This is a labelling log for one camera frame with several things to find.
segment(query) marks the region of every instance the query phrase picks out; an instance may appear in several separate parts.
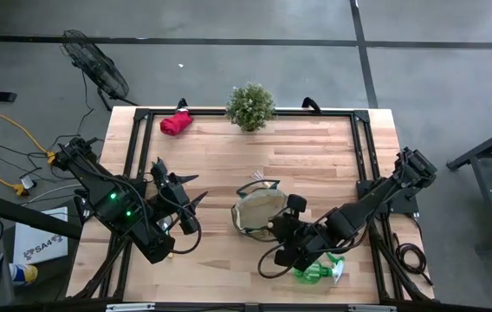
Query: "small green plant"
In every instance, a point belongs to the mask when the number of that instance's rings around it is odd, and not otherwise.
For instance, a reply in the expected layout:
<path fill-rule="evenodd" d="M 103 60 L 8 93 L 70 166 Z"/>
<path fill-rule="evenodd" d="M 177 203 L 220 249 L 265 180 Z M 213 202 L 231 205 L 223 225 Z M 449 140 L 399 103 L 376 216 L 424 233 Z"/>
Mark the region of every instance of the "small green plant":
<path fill-rule="evenodd" d="M 227 103 L 227 118 L 243 131 L 255 131 L 265 127 L 265 121 L 273 119 L 275 103 L 273 95 L 261 84 L 248 82 L 245 88 L 236 88 Z"/>

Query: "wooden tabletop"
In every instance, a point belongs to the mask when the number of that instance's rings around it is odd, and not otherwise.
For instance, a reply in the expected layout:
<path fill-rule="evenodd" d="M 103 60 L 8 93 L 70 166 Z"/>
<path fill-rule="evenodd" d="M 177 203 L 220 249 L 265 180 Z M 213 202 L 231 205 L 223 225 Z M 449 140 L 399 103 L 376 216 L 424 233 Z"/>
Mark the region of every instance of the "wooden tabletop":
<path fill-rule="evenodd" d="M 135 107 L 114 107 L 101 164 L 113 174 L 121 174 L 133 125 Z M 381 175 L 394 169 L 399 151 L 392 112 L 369 110 Z M 307 199 L 303 218 L 315 219 L 335 206 L 356 201 L 354 184 L 359 179 L 353 153 L 352 130 L 348 118 L 317 116 L 282 117 L 255 133 L 242 133 L 223 116 L 195 116 L 179 136 L 159 131 L 156 117 L 146 170 L 157 157 L 170 172 L 199 174 L 185 185 L 190 198 L 204 191 L 208 196 L 197 208 L 203 237 L 196 250 L 175 255 L 161 263 L 150 264 L 133 246 L 126 283 L 125 301 L 148 302 L 283 302 L 283 303 L 370 303 L 378 302 L 369 242 L 347 252 L 344 273 L 338 284 L 323 278 L 315 285 L 301 284 L 292 272 L 268 280 L 256 270 L 260 256 L 274 243 L 259 243 L 242 237 L 232 225 L 230 207 L 237 201 L 236 189 L 253 181 L 256 170 L 268 179 L 279 179 L 285 193 Z M 144 132 L 139 131 L 133 172 L 136 172 Z M 361 131 L 366 155 L 366 140 Z M 369 166 L 367 174 L 371 177 Z M 155 193 L 149 184 L 146 196 Z M 392 230 L 401 243 L 413 243 L 423 249 L 418 228 L 405 216 L 391 216 Z M 196 235 L 184 236 L 175 227 L 175 249 L 192 246 Z M 91 219 L 82 231 L 79 249 L 68 286 L 68 296 L 81 290 L 106 257 L 109 231 Z M 392 294 L 390 271 L 382 259 L 387 289 Z M 119 263 L 114 265 L 115 288 Z M 278 272 L 283 267 L 269 257 L 264 271 Z M 433 297 L 432 288 L 421 276 L 410 275 L 416 285 Z"/>

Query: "concrete floor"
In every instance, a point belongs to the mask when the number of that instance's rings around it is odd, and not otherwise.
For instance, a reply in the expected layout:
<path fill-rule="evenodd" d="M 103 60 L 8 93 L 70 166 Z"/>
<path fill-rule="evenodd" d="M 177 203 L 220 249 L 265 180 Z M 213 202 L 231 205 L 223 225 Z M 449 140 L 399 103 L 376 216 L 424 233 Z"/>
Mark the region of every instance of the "concrete floor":
<path fill-rule="evenodd" d="M 367 40 L 492 42 L 492 0 L 359 0 L 359 10 Z M 60 35 L 71 28 L 89 36 L 356 38 L 347 0 L 0 0 L 0 34 Z M 126 77 L 129 99 L 143 105 L 176 105 L 185 97 L 193 106 L 219 106 L 233 86 L 256 81 L 274 93 L 278 106 L 297 106 L 310 96 L 322 107 L 368 107 L 357 48 L 100 48 Z M 492 240 L 492 211 L 470 168 L 451 173 L 444 166 L 492 135 L 492 49 L 369 49 L 368 55 L 379 107 L 392 109 L 401 145 L 420 149 L 439 168 L 435 184 L 418 195 L 436 296 L 492 307 L 492 254 L 479 257 L 473 250 Z M 88 103 L 97 109 L 82 134 L 102 138 L 109 113 L 88 86 Z M 0 103 L 0 113 L 24 124 L 44 145 L 75 133 L 87 111 L 81 73 L 59 44 L 0 43 L 0 90 L 18 93 L 15 104 Z M 4 132 L 10 129 L 0 120 L 0 143 L 36 151 L 22 133 L 8 139 Z M 24 157 L 1 149 L 0 156 L 29 167 Z M 11 182 L 21 174 L 2 163 L 0 173 Z M 34 194 L 59 185 L 42 182 Z M 21 202 L 1 185 L 0 197 Z"/>

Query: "red towel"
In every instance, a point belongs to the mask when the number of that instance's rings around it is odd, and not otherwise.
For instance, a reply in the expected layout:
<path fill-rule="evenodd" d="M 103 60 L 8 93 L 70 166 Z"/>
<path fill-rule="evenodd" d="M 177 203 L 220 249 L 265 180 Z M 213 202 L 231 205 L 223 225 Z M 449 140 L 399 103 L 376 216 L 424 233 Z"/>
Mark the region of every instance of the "red towel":
<path fill-rule="evenodd" d="M 165 118 L 159 123 L 159 128 L 162 133 L 168 135 L 177 135 L 185 130 L 192 123 L 193 119 L 188 114 L 188 111 L 178 112 L 171 118 Z"/>

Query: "black fan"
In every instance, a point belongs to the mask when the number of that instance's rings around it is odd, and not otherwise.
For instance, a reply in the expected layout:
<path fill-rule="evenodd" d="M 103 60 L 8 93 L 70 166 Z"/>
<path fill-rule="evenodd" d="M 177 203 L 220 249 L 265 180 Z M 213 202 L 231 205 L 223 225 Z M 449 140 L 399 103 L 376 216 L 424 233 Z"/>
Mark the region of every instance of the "black fan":
<path fill-rule="evenodd" d="M 113 100 L 121 100 L 138 106 L 126 99 L 128 84 L 123 75 L 117 70 L 112 59 L 107 57 L 79 30 L 71 29 L 63 32 L 63 48 L 71 57 L 75 67 L 81 69 L 98 86 L 98 95 L 106 109 L 111 112 L 102 91 Z"/>

